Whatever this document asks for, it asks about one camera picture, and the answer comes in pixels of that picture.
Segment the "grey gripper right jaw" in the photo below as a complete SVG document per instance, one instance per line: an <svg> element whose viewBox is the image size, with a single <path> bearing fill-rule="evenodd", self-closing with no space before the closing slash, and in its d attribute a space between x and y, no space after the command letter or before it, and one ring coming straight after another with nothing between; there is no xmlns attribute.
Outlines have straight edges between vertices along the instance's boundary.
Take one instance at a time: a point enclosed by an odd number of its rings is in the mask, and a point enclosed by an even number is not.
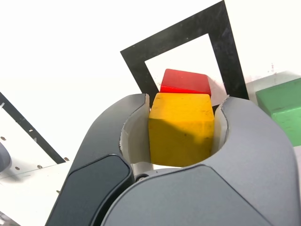
<svg viewBox="0 0 301 226"><path fill-rule="evenodd" d="M282 129L252 101L216 110L219 150L208 159L135 183L104 226L294 226L297 160Z"/></svg>

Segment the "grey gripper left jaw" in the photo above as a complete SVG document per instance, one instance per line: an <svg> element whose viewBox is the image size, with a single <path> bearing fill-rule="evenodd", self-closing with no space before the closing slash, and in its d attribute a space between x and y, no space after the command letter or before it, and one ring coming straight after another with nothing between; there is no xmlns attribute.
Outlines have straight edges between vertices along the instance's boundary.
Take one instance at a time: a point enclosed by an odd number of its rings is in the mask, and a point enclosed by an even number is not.
<svg viewBox="0 0 301 226"><path fill-rule="evenodd" d="M98 226L112 203L151 168L150 98L122 98L93 122L70 167L46 224Z"/></svg>

